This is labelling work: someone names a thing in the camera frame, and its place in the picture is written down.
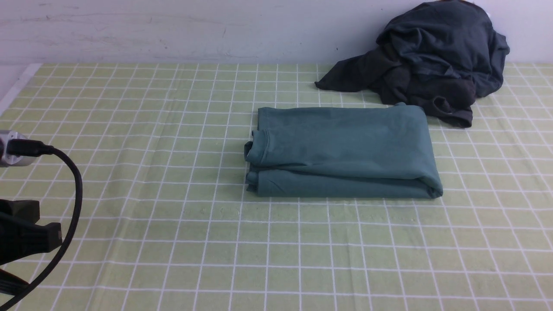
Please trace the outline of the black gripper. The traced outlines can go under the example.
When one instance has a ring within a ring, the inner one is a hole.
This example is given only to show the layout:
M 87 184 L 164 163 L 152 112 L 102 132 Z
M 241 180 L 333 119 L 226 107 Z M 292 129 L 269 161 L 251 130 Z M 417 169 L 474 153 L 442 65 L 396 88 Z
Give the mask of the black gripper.
M 0 264 L 34 254 L 49 253 L 63 243 L 61 224 L 36 225 L 40 220 L 37 200 L 0 200 Z M 0 293 L 19 295 L 29 286 L 27 281 L 0 270 Z

